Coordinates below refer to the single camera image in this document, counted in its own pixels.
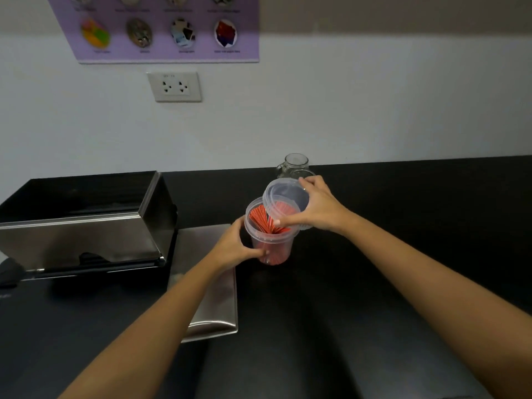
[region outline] plastic container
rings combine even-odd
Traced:
[[[246,210],[244,225],[251,235],[254,248],[266,249],[268,254],[259,260],[269,265],[281,264],[288,259],[292,249],[292,242],[300,230],[310,226],[292,226],[282,234],[266,234],[260,231],[253,220],[249,218],[251,210],[263,204],[266,212],[274,220],[286,215],[296,214],[306,209],[309,194],[299,184],[297,179],[276,179],[266,187],[262,197],[252,201]]]
[[[289,199],[277,196],[277,201],[283,201],[287,206],[292,208],[291,213],[299,212],[297,205]],[[263,204],[262,197],[252,201],[246,210],[246,218],[244,220],[244,227],[249,235],[251,235],[251,241],[254,248],[266,249],[267,255],[259,258],[264,264],[276,265],[281,264],[288,259],[292,250],[292,242],[294,242],[295,236],[299,233],[299,226],[291,227],[289,231],[282,234],[266,234],[259,231],[255,226],[255,223],[249,218],[249,212],[257,206]]]

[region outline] stainless steel bread box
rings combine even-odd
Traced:
[[[0,205],[0,250],[29,272],[163,265],[176,221],[155,171],[31,179]]]

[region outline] person's right arm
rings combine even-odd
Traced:
[[[532,398],[532,317],[343,207],[320,176],[300,178],[308,224],[354,243],[497,399]]]

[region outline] plastic lid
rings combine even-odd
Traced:
[[[309,194],[300,185],[297,179],[280,178],[271,181],[266,187],[262,195],[264,208],[270,217],[274,220],[280,219],[286,215],[296,214],[294,205],[299,208],[299,211],[306,209],[309,203]],[[300,226],[301,230],[306,230],[311,226]]]

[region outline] electrical outlet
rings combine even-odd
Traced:
[[[148,73],[157,102],[201,102],[200,81],[196,72]]]

